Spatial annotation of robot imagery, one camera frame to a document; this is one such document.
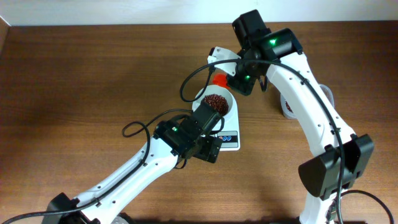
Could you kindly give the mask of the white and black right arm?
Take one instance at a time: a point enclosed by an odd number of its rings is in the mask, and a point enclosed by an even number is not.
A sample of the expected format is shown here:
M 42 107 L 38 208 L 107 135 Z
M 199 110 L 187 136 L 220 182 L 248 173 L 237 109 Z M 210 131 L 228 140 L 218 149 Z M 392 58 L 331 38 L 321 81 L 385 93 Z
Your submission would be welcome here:
M 331 105 L 316 81 L 303 48 L 290 29 L 272 32 L 257 10 L 232 23 L 241 50 L 227 85 L 250 95 L 256 82 L 272 83 L 288 102 L 307 138 L 313 159 L 298 168 L 307 190 L 300 223 L 342 222 L 341 197 L 361 177 L 374 150 L 357 136 Z

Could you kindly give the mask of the red plastic scoop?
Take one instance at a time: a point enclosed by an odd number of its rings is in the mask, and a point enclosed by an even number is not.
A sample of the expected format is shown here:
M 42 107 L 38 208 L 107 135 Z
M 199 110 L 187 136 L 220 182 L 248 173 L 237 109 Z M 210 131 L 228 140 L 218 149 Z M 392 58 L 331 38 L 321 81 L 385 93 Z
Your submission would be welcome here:
M 223 87 L 225 89 L 230 89 L 228 86 L 228 81 L 227 81 L 227 74 L 223 73 L 217 73 L 215 77 L 213 78 L 213 84 L 218 85 L 220 87 Z

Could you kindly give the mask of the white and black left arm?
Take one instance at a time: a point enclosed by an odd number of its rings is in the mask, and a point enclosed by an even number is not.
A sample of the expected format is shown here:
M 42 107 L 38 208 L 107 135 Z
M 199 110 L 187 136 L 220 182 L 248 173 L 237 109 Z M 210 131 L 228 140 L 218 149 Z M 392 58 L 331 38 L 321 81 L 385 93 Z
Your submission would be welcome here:
M 70 199 L 64 193 L 48 205 L 43 223 L 112 223 L 149 184 L 195 157 L 214 163 L 222 141 L 215 137 L 224 117 L 207 103 L 190 114 L 161 121 L 141 150 L 97 186 Z

